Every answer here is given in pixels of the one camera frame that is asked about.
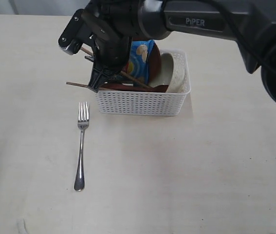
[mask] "white wall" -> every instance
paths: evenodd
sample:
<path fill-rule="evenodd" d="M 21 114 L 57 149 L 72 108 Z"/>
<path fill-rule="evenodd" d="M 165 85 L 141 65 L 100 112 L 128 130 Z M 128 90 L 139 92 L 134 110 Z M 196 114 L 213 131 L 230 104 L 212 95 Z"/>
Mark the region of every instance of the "white wall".
<path fill-rule="evenodd" d="M 71 16 L 89 0 L 0 0 L 0 14 Z"/>

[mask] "silver fork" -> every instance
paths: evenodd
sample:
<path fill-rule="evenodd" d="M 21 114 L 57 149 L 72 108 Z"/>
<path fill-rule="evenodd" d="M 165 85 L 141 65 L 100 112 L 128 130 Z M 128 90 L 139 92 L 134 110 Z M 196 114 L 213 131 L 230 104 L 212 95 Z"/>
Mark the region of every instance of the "silver fork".
<path fill-rule="evenodd" d="M 89 109 L 87 102 L 80 102 L 78 106 L 78 128 L 80 129 L 80 144 L 79 144 L 79 159 L 78 167 L 75 177 L 74 189 L 76 191 L 82 191 L 85 188 L 84 178 L 84 135 L 85 130 L 89 127 Z"/>

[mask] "white storage basket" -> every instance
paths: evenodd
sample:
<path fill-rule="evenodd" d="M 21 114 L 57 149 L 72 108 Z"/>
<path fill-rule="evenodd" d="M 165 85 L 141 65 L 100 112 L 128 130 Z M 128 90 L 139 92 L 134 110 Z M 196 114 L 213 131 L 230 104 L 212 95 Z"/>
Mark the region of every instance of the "white storage basket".
<path fill-rule="evenodd" d="M 186 53 L 182 50 L 165 49 L 162 53 L 171 53 L 185 68 L 182 93 L 153 93 L 128 91 L 103 91 L 96 94 L 100 112 L 104 114 L 139 116 L 176 116 L 184 99 L 191 91 Z"/>

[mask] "white table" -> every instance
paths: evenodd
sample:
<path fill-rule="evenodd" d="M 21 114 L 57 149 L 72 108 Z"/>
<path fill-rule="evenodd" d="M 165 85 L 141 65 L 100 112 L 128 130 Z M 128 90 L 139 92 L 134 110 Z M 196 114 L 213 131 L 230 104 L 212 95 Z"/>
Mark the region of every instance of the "white table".
<path fill-rule="evenodd" d="M 0 234 L 276 233 L 276 104 L 234 42 L 174 33 L 192 93 L 176 117 L 104 115 L 68 17 L 0 16 Z M 86 189 L 73 190 L 79 101 Z"/>

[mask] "robotic arm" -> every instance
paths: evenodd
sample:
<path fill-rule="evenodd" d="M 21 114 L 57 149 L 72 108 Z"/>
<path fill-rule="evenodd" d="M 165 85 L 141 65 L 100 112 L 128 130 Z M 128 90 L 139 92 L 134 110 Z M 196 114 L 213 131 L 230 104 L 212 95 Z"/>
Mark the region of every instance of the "robotic arm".
<path fill-rule="evenodd" d="M 97 92 L 129 59 L 133 38 L 161 40 L 172 31 L 236 41 L 248 73 L 260 66 L 276 102 L 276 0 L 90 0 L 58 40 L 66 53 L 93 50 L 89 88 Z"/>

